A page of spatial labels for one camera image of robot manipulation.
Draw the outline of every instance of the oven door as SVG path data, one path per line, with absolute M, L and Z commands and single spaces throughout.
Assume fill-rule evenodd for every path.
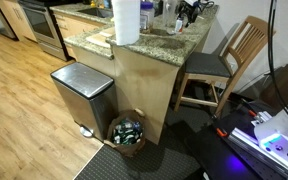
M 26 14 L 26 18 L 29 21 L 36 38 L 54 46 L 61 47 L 59 37 L 48 9 L 43 6 L 22 1 L 19 1 L 19 3 Z

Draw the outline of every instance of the granite countertop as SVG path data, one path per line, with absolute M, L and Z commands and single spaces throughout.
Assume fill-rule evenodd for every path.
M 79 10 L 84 10 L 84 9 L 89 9 L 89 8 L 91 8 L 90 5 L 85 5 L 82 3 L 66 4 L 66 5 L 50 7 L 51 10 L 56 11 L 56 12 L 61 12 L 64 14 L 69 14 L 69 15 L 81 17 L 84 19 L 89 19 L 91 21 L 96 21 L 96 22 L 103 23 L 103 24 L 112 24 L 111 18 L 99 18 L 97 16 L 92 16 L 92 15 L 77 12 Z
M 77 12 L 88 8 L 90 8 L 89 5 L 81 3 L 51 7 L 53 11 L 107 24 L 99 29 L 65 38 L 64 41 L 97 55 L 113 59 L 114 56 L 111 49 L 92 44 L 85 39 L 88 36 L 114 25 L 110 22 L 110 18 L 99 18 Z M 211 28 L 213 20 L 215 19 L 217 10 L 217 5 L 205 9 L 203 13 L 197 17 L 194 23 L 190 24 L 188 28 L 183 28 L 183 33 L 180 35 L 168 35 L 162 26 L 163 19 L 162 15 L 160 15 L 154 18 L 153 31 L 150 34 L 140 34 L 140 38 L 137 42 L 121 47 L 168 64 L 182 66 L 188 56 L 208 33 L 208 30 Z M 116 45 L 116 37 L 112 36 L 106 38 L 106 42 L 111 45 Z
M 162 16 L 155 17 L 151 34 L 140 34 L 137 42 L 122 47 L 175 66 L 182 66 L 211 28 L 217 10 L 218 5 L 205 9 L 195 23 L 183 28 L 180 35 L 168 35 L 162 27 Z M 107 38 L 106 41 L 116 45 L 115 36 Z
M 88 42 L 86 40 L 87 37 L 89 37 L 93 34 L 97 34 L 97 33 L 101 32 L 102 30 L 110 28 L 112 26 L 114 26 L 114 25 L 113 24 L 107 24 L 107 25 L 102 26 L 100 28 L 97 28 L 93 31 L 84 32 L 81 34 L 77 34 L 75 36 L 70 36 L 70 37 L 65 38 L 64 42 L 71 44 L 73 46 L 80 47 L 80 48 L 87 50 L 87 51 L 90 51 L 96 55 L 103 56 L 107 59 L 112 60 L 112 59 L 114 59 L 114 55 L 112 53 L 111 48 L 102 47 L 102 46 L 93 44 L 91 42 Z

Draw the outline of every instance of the trash can lid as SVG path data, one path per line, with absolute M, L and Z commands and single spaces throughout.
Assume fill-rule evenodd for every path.
M 114 83 L 112 78 L 78 62 L 53 72 L 51 77 L 87 99 Z

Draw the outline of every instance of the stainless steel oven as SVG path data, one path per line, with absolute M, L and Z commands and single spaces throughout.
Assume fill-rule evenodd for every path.
M 63 48 L 60 34 L 57 33 L 59 31 L 56 30 L 49 8 L 43 4 L 34 4 L 25 0 L 18 2 L 22 6 L 42 50 L 62 60 L 68 60 L 67 52 Z

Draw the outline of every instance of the oven handle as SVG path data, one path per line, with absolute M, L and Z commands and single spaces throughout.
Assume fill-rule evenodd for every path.
M 22 6 L 22 8 L 28 9 L 28 10 L 32 10 L 35 12 L 46 12 L 46 8 L 43 6 L 38 6 L 38 5 L 34 5 L 34 4 L 29 4 L 23 1 L 18 1 L 18 3 Z

